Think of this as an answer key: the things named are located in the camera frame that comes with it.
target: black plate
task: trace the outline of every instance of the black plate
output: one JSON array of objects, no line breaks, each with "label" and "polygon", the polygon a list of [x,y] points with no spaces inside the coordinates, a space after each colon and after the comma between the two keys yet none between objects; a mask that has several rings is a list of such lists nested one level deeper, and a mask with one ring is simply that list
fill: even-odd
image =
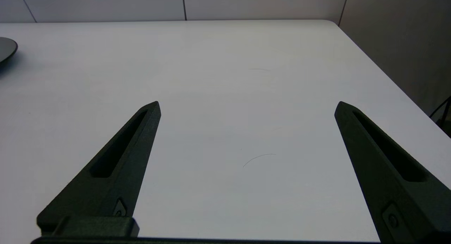
[{"label": "black plate", "polygon": [[0,64],[8,60],[17,51],[16,41],[0,37]]}]

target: screw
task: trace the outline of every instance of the screw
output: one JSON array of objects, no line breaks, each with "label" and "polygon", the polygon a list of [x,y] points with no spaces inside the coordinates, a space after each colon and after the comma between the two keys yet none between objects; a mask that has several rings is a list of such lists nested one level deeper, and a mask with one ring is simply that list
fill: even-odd
[{"label": "screw", "polygon": [[397,228],[398,227],[398,219],[396,218],[395,215],[393,215],[393,214],[388,215],[388,222],[390,223],[390,225],[393,228]]}]

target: wall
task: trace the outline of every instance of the wall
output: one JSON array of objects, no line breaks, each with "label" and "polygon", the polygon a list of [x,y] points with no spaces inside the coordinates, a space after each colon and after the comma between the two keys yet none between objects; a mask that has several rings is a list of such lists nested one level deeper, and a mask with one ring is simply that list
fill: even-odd
[{"label": "wall", "polygon": [[344,4],[345,0],[0,0],[0,22],[327,19],[338,24]]},{"label": "wall", "polygon": [[451,0],[346,0],[341,29],[427,114],[451,95]]}]

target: table surface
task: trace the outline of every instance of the table surface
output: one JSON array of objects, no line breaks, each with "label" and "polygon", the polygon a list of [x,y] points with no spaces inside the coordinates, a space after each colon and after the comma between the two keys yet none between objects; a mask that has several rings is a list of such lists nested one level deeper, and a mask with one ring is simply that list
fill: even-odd
[{"label": "table surface", "polygon": [[0,36],[19,46],[0,70],[2,243],[37,238],[37,214],[156,100],[140,236],[378,241],[339,101],[451,187],[451,140],[332,22],[0,24]]}]

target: black cable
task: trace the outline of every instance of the black cable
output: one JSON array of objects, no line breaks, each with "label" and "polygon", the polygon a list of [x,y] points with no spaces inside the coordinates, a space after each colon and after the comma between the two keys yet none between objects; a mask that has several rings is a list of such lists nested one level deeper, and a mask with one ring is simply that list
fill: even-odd
[{"label": "black cable", "polygon": [[432,112],[431,115],[429,115],[429,118],[432,118],[432,116],[434,116],[434,114],[435,114],[441,107],[443,107],[443,105],[444,105],[446,102],[448,102],[448,101],[450,101],[450,100],[451,100],[451,96],[449,96],[447,99],[445,99],[445,101],[443,101],[443,103],[441,103],[440,106],[438,106],[438,108],[435,109],[434,112]]}]

